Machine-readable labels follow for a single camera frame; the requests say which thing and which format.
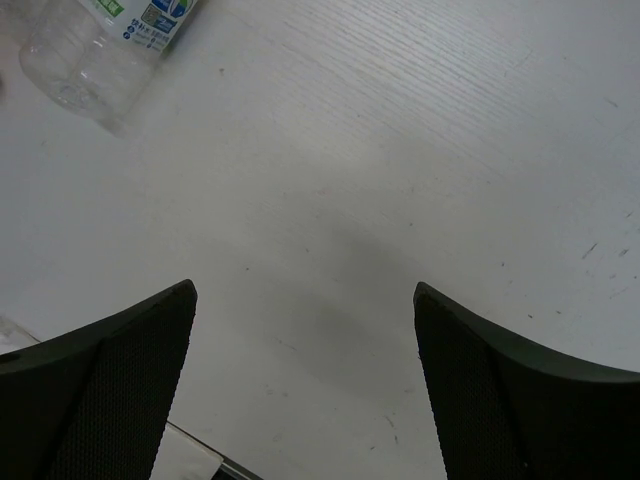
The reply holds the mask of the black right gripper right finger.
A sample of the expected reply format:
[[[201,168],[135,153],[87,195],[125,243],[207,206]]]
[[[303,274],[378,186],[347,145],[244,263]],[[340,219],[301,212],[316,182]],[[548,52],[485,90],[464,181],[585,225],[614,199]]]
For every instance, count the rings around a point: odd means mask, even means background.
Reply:
[[[448,478],[638,478],[638,373],[533,342],[424,282],[413,305]]]

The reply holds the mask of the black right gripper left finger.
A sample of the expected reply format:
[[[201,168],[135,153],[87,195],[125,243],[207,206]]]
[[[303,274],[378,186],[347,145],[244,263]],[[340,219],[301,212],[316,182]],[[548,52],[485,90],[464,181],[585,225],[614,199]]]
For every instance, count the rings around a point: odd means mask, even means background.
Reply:
[[[147,479],[189,348],[194,283],[1,357],[4,479]]]

